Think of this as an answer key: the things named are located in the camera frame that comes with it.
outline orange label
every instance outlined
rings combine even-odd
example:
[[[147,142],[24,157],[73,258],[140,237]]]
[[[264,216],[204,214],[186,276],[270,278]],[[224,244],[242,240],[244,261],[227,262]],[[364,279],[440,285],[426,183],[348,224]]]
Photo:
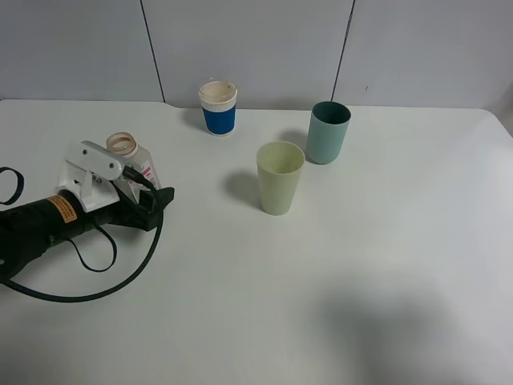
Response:
[[[61,197],[60,195],[53,195],[52,197],[47,198],[47,200],[50,201],[61,213],[64,223],[76,221],[77,213],[73,209],[71,203],[66,200],[66,198]]]

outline black strap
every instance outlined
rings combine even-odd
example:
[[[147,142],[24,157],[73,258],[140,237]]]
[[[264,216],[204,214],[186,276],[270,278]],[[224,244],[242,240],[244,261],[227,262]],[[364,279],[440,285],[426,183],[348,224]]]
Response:
[[[85,267],[87,270],[89,271],[94,271],[95,273],[103,273],[104,271],[107,271],[109,270],[114,264],[115,264],[115,260],[116,258],[118,257],[118,248],[115,244],[115,241],[114,239],[112,239],[112,237],[108,234],[107,231],[105,231],[104,229],[102,229],[100,226],[98,226],[96,223],[93,224],[93,227],[95,229],[97,229],[98,231],[101,232],[101,234],[103,234],[105,236],[106,239],[109,240],[109,242],[111,243],[111,246],[112,246],[112,262],[111,264],[105,268],[105,269],[93,269],[92,267],[90,267],[83,259],[82,257],[82,254],[79,252],[79,248],[77,247],[77,245],[73,242],[73,240],[71,238],[68,238],[68,237],[63,237],[62,239],[64,241],[68,241],[70,242],[73,247],[75,247],[75,250],[77,252],[77,254],[79,255],[79,258],[80,258],[80,261],[82,262],[82,266]]]
[[[0,205],[9,206],[9,205],[12,205],[15,201],[17,201],[19,199],[19,197],[22,195],[23,188],[25,187],[25,178],[23,177],[23,175],[20,172],[14,170],[12,168],[0,167],[0,174],[4,171],[12,171],[18,178],[18,183],[16,184],[16,191],[14,191],[13,196],[5,202],[0,202]]]

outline teal plastic cup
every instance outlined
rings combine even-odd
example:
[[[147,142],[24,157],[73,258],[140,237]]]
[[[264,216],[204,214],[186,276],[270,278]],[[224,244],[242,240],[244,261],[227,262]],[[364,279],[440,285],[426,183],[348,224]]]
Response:
[[[340,103],[317,103],[310,117],[306,155],[319,164],[336,160],[350,119],[351,112]]]
[[[256,153],[262,208],[271,215],[290,210],[305,154],[295,144],[270,142]]]

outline table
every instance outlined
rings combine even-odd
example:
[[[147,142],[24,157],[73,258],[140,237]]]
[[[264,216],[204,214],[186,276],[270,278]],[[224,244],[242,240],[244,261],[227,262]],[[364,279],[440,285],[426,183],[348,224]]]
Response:
[[[237,112],[210,136],[162,103],[0,103],[20,203],[53,192],[71,140],[130,132],[176,188],[156,255],[121,292],[55,304],[0,289],[9,384],[507,384],[513,381],[513,139],[475,109],[352,107],[339,158],[307,163],[291,211],[258,205],[257,149],[304,146],[308,111]],[[0,197],[14,178],[2,174]],[[70,245],[16,281],[80,295],[122,281],[152,233],[106,226],[119,258]],[[91,265],[107,241],[78,238]]]

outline power cord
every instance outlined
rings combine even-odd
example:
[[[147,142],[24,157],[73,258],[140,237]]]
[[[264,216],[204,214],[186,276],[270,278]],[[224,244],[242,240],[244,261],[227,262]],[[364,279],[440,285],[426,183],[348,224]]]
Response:
[[[123,175],[126,178],[133,180],[135,183],[142,184],[144,187],[148,188],[151,191],[151,193],[153,194],[153,197],[155,198],[156,208],[157,208],[157,211],[159,214],[158,219],[157,219],[155,235],[153,236],[153,241],[151,242],[150,249],[148,250],[143,262],[139,265],[139,267],[137,268],[137,270],[135,272],[133,272],[127,279],[120,282],[118,285],[111,287],[110,289],[100,291],[99,293],[96,293],[96,294],[89,294],[89,295],[83,295],[83,296],[78,296],[78,297],[66,297],[66,296],[61,296],[61,295],[40,293],[37,290],[29,289],[28,287],[20,285],[19,283],[13,282],[11,280],[7,280],[7,281],[3,282],[3,284],[5,286],[9,287],[10,289],[17,291],[21,294],[28,295],[29,297],[32,297],[32,298],[42,299],[43,301],[61,302],[61,303],[77,303],[77,302],[94,301],[95,299],[100,299],[100,298],[106,297],[107,295],[113,294],[116,291],[120,291],[123,287],[125,287],[126,285],[133,282],[146,268],[147,264],[151,260],[151,257],[153,257],[153,253],[155,252],[156,247],[159,243],[160,234],[162,233],[162,228],[164,226],[164,207],[162,206],[162,202],[159,199],[159,194],[157,194],[155,187],[149,180],[147,180],[144,177],[143,174],[141,174],[140,172],[136,171],[135,169],[127,166],[123,170]]]

